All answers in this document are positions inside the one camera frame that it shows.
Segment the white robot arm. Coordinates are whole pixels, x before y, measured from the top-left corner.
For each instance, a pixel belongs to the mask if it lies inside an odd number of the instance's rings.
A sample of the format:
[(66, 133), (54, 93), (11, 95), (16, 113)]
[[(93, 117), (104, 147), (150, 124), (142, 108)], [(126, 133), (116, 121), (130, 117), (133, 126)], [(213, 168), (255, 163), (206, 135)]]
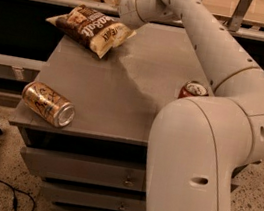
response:
[(264, 71), (201, 0), (119, 0), (137, 29), (180, 20), (212, 90), (158, 113), (146, 161), (146, 211), (231, 211), (231, 175), (264, 158)]

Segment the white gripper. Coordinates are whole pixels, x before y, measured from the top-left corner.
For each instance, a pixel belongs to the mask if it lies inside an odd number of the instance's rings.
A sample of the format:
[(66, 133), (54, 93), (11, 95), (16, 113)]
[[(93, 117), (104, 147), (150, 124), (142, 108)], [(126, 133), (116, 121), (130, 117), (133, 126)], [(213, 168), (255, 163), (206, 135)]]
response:
[(127, 38), (133, 36), (133, 30), (143, 26), (136, 8), (136, 0), (102, 0), (112, 6), (118, 6), (118, 13), (122, 23), (113, 23), (107, 26), (102, 33), (105, 42), (112, 44), (114, 48), (124, 43)]

